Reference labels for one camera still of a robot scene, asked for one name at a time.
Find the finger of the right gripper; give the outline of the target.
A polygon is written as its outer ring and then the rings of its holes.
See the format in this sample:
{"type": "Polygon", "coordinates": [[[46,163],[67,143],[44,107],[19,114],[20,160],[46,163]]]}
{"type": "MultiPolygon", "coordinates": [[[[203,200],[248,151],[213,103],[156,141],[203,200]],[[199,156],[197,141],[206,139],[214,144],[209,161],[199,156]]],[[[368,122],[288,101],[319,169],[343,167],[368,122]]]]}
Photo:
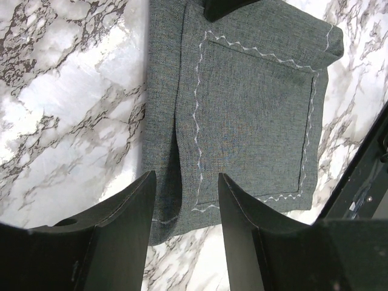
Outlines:
{"type": "Polygon", "coordinates": [[[207,0],[204,1],[204,17],[215,22],[235,10],[258,2],[258,0],[207,0]]]}

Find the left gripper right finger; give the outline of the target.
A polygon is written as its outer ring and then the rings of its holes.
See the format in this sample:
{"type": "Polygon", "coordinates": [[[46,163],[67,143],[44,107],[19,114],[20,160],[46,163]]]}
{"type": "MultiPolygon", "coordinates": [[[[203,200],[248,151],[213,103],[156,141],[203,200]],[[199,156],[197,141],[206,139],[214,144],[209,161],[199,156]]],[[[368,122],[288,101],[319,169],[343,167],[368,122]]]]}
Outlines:
{"type": "Polygon", "coordinates": [[[387,221],[320,219],[273,210],[228,175],[218,177],[232,290],[386,290],[387,221]]]}

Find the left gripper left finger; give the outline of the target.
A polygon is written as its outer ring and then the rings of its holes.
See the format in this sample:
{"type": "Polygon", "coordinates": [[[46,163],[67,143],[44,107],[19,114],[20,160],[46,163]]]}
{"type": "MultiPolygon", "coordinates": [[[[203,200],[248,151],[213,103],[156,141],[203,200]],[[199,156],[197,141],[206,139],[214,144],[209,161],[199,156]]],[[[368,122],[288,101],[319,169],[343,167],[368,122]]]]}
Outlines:
{"type": "Polygon", "coordinates": [[[54,226],[1,225],[2,290],[140,290],[156,193],[143,174],[54,226]]]}

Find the grey cloth napkin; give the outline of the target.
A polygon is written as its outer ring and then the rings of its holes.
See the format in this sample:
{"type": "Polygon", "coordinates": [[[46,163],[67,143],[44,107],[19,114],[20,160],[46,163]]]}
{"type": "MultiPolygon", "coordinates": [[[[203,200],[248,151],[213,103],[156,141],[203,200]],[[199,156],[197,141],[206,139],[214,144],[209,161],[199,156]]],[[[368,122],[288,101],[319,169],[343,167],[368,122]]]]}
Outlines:
{"type": "Polygon", "coordinates": [[[142,167],[155,246],[220,223],[218,175],[271,208],[309,210],[328,67],[343,31],[284,1],[215,22],[204,1],[151,1],[142,167]]]}

